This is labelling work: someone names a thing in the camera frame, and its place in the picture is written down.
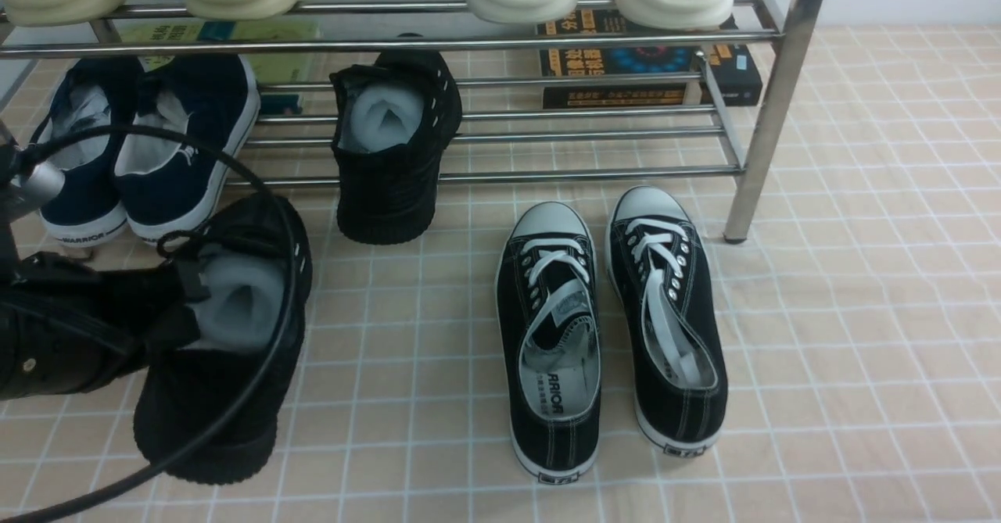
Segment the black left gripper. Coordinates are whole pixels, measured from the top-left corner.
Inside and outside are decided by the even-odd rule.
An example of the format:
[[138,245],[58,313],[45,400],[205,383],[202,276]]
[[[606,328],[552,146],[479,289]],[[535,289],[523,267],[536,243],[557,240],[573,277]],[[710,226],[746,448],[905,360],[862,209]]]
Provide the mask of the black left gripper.
[[[154,299],[180,302],[152,324]],[[201,263],[99,271],[60,253],[2,266],[1,397],[92,392],[201,337],[186,303],[211,297]]]

